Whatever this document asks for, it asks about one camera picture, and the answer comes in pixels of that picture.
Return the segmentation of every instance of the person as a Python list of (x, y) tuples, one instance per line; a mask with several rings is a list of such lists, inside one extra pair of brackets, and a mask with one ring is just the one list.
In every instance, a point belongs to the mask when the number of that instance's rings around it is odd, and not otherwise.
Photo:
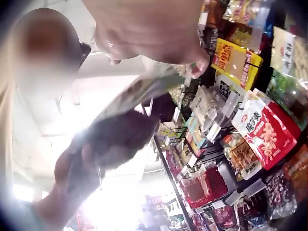
[(160, 226), (152, 213), (146, 208), (142, 208), (142, 221), (147, 231), (159, 231)]
[(34, 203), (21, 203), (12, 196), (12, 103), (16, 83), (27, 100), (40, 99), (43, 103), (48, 98), (56, 98), (64, 90), (63, 86), (69, 87), (74, 79), (68, 73), (73, 70), (77, 74), (80, 66), (80, 51), (74, 50), (76, 45), (80, 49), (78, 37), (74, 40), (70, 23), (59, 14), (51, 9), (27, 14), (1, 44), (0, 224), (4, 230), (61, 230), (81, 203), (99, 187), (100, 179), (91, 158), (93, 152), (85, 144), (81, 153), (85, 180), (68, 192), (68, 172), (78, 145), (73, 139), (55, 164), (55, 184), (47, 197)]

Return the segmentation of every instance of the yellow snack package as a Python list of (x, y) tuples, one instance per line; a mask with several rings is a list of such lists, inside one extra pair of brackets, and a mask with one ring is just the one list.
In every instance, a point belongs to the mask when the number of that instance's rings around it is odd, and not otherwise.
[(220, 38), (217, 39), (212, 67), (248, 91), (255, 81), (262, 61), (259, 55)]

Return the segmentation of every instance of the product label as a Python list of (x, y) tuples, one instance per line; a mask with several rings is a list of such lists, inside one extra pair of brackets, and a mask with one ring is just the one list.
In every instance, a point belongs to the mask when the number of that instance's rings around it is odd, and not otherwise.
[(284, 62), (282, 66), (282, 73), (288, 74), (292, 67), (292, 54), (293, 54), (294, 35), (285, 33), (285, 44), (280, 47), (281, 59)]
[(248, 79), (248, 71), (249, 71), (249, 66), (250, 66), (250, 60), (251, 60), (252, 54), (250, 51), (246, 51), (246, 61), (245, 65), (243, 67), (243, 72), (242, 72), (242, 77), (241, 77), (241, 87), (245, 89), (246, 87), (246, 81)]
[(226, 71), (227, 63), (230, 59), (232, 46), (219, 43), (217, 57), (214, 58), (214, 64)]

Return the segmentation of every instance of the transparent plastic bag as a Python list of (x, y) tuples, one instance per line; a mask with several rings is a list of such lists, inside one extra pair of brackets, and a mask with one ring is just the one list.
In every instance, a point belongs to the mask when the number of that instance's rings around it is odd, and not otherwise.
[(118, 95), (94, 121), (124, 113), (142, 102), (163, 95), (183, 82), (184, 77), (172, 65), (156, 63)]
[(268, 195), (268, 208), (270, 219), (283, 218), (293, 214), (297, 209), (297, 202), (291, 182), (280, 171), (268, 182), (266, 186)]
[(307, 126), (307, 42), (274, 27), (271, 67), (276, 69), (266, 93), (275, 99), (301, 130)]

